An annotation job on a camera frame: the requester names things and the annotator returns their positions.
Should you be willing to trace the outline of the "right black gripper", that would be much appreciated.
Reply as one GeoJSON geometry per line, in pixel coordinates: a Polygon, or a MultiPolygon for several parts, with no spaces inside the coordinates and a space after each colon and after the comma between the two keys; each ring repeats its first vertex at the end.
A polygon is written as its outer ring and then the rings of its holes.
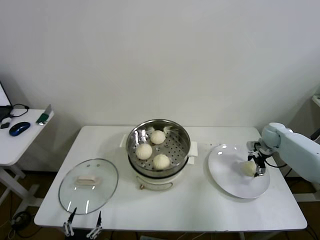
{"type": "Polygon", "coordinates": [[[254,160],[256,164],[256,172],[254,174],[254,177],[260,177],[263,176],[266,172],[266,164],[265,164],[265,158],[264,155],[261,154],[257,149],[254,149],[252,151],[252,154],[248,155],[247,160],[251,161],[254,160]]]}

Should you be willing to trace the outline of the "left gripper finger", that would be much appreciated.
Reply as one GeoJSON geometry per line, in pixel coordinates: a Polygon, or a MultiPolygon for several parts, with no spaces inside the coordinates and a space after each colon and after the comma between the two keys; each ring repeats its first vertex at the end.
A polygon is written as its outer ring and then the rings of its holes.
{"type": "Polygon", "coordinates": [[[75,234],[74,230],[73,230],[73,227],[72,227],[72,222],[73,222],[74,216],[76,214],[76,211],[77,211],[77,208],[75,208],[73,210],[73,212],[69,216],[68,220],[63,223],[64,235],[66,237],[72,237],[75,234]]]}
{"type": "Polygon", "coordinates": [[[101,211],[99,212],[98,219],[95,228],[93,228],[87,235],[86,238],[97,238],[102,231],[102,217],[101,211]]]}

